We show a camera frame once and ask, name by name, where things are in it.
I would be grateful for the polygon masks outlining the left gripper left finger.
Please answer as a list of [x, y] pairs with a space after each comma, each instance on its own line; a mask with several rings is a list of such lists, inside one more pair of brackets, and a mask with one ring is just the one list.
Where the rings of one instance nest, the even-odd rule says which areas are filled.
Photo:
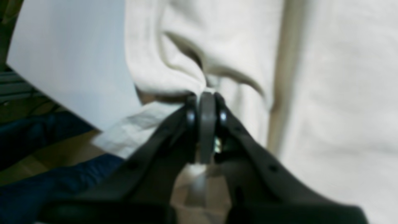
[[128, 160], [100, 184], [53, 201], [38, 220], [48, 224], [177, 224], [170, 204], [175, 180], [195, 161], [196, 96], [168, 116]]

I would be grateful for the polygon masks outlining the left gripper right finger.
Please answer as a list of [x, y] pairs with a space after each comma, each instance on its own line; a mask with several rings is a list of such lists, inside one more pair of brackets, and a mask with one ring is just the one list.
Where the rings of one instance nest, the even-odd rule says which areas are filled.
[[232, 200], [227, 224], [367, 224], [357, 206], [334, 202], [295, 178], [260, 146], [219, 93], [199, 99], [199, 158], [215, 162]]

